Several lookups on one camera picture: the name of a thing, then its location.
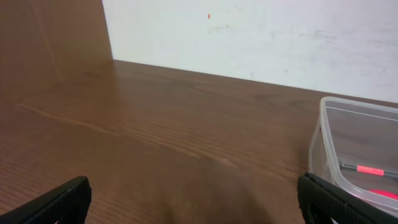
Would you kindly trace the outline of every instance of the plastic container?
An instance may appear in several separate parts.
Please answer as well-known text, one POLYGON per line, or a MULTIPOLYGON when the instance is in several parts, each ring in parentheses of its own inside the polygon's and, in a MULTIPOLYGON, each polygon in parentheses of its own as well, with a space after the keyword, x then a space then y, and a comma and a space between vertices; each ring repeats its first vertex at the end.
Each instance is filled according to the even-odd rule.
POLYGON ((398 109, 324 97, 309 155, 310 172, 398 217, 398 109))

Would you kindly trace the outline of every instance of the wooden panel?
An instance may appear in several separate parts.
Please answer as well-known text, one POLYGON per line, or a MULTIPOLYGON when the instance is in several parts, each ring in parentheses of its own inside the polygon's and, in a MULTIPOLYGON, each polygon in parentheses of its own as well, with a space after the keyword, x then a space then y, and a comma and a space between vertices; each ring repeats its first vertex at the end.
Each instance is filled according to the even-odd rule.
POLYGON ((17 101, 58 79, 30 2, 0 5, 0 100, 17 101))
POLYGON ((112 60, 101 0, 31 0, 61 82, 112 60))
POLYGON ((326 95, 105 65, 0 110, 0 211, 87 175, 88 223, 303 223, 296 181, 326 95))

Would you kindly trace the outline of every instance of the wooden table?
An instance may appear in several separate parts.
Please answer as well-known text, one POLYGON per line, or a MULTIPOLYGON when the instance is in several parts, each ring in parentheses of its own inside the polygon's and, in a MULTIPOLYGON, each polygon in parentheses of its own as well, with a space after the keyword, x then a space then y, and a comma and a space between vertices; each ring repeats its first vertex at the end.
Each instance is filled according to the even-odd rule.
POLYGON ((87 223, 303 223, 327 95, 114 61, 0 106, 0 213, 86 175, 87 223))

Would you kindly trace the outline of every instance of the red object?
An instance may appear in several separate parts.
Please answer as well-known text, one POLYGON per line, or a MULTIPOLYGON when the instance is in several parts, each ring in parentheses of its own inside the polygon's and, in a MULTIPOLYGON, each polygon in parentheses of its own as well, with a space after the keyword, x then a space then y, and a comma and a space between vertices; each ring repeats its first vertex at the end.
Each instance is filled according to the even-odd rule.
POLYGON ((376 194, 379 194, 379 195, 383 195, 383 196, 390 197, 390 198, 398 200, 398 195, 396 195, 394 193, 391 193, 391 192, 388 192, 386 190, 372 189, 372 190, 369 190, 369 191, 373 192, 373 193, 376 193, 376 194))
POLYGON ((376 169, 376 168, 372 168, 372 167, 356 166, 356 170, 358 172, 364 172, 364 173, 367 173, 367 174, 384 175, 384 170, 376 169))

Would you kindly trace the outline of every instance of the white wall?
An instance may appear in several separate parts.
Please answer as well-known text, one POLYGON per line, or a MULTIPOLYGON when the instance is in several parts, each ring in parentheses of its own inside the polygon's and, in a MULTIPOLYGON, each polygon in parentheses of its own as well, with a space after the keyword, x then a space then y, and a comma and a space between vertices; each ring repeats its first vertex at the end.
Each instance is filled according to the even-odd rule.
POLYGON ((114 59, 398 102, 396 0, 103 3, 114 59))

